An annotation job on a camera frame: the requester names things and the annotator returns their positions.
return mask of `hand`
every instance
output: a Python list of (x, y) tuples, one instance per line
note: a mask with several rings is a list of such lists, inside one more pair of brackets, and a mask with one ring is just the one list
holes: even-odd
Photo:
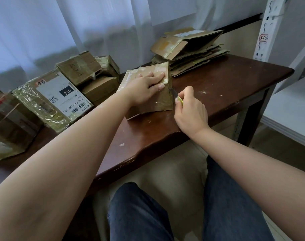
[(175, 121), (188, 137), (194, 139), (196, 134), (210, 128), (207, 124), (207, 111), (205, 106), (194, 97), (192, 86), (186, 87), (178, 95), (184, 103), (182, 105), (178, 99), (175, 99)]
[(139, 76), (129, 82), (122, 91), (126, 92), (132, 106), (142, 104), (165, 87), (163, 84), (154, 85), (161, 81), (164, 76), (164, 72), (156, 77), (154, 77), (153, 72), (150, 72), (146, 77), (139, 74)]

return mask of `wooden table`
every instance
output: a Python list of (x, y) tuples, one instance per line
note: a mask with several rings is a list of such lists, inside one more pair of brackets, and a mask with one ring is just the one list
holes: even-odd
[[(238, 142), (248, 145), (275, 85), (293, 69), (239, 56), (225, 55), (173, 80), (180, 92), (194, 87), (194, 94), (208, 111), (214, 126), (248, 109)], [(0, 183), (22, 162), (55, 137), (43, 128), (27, 152), (0, 162)], [(90, 188), (92, 193), (188, 140), (174, 120), (174, 111), (160, 111), (124, 119)]]

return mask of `black label with 010 text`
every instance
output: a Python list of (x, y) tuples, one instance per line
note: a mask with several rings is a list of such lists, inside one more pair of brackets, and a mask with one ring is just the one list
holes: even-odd
[(70, 86), (67, 86), (66, 88), (60, 90), (59, 93), (62, 94), (63, 96), (66, 96), (70, 94), (72, 91), (74, 91), (74, 89), (72, 89)]

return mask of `floor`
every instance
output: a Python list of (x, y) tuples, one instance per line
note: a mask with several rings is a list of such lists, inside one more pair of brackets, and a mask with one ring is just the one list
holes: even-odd
[[(235, 120), (231, 117), (214, 129), (231, 137)], [(260, 127), (250, 147), (305, 171), (305, 147), (272, 129)], [(136, 182), (168, 211), (178, 240), (201, 241), (206, 157), (205, 151), (187, 141), (97, 193), (93, 208), (101, 240), (109, 240), (106, 214), (114, 193), (123, 183)], [(264, 217), (276, 241), (291, 240)]]

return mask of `paper sheet on wall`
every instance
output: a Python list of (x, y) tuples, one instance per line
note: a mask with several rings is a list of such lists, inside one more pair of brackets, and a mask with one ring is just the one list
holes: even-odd
[(196, 13), (196, 0), (148, 0), (153, 25)]

